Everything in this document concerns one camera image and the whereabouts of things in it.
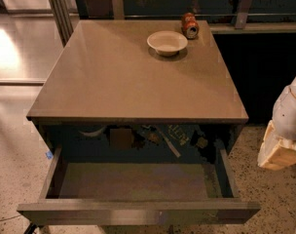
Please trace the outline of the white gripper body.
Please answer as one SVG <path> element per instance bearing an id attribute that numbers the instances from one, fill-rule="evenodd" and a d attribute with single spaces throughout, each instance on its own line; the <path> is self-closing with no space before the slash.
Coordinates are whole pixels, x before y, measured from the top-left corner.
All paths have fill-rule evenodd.
<path id="1" fill-rule="evenodd" d="M 296 140 L 296 88 L 286 86 L 273 109 L 272 120 L 280 137 Z"/>

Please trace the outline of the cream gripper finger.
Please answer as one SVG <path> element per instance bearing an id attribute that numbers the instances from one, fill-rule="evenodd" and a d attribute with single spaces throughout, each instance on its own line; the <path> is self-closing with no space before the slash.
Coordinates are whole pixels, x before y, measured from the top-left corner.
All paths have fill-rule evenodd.
<path id="1" fill-rule="evenodd" d="M 278 171 L 296 164 L 296 140 L 277 134 L 273 121 L 270 121 L 257 158 L 258 166 Z"/>

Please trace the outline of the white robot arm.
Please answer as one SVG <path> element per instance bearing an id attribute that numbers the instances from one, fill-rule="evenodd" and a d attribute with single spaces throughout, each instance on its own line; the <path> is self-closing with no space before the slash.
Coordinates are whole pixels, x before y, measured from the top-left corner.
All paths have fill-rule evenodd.
<path id="1" fill-rule="evenodd" d="M 296 164 L 296 77 L 274 104 L 257 162 L 273 171 Z"/>

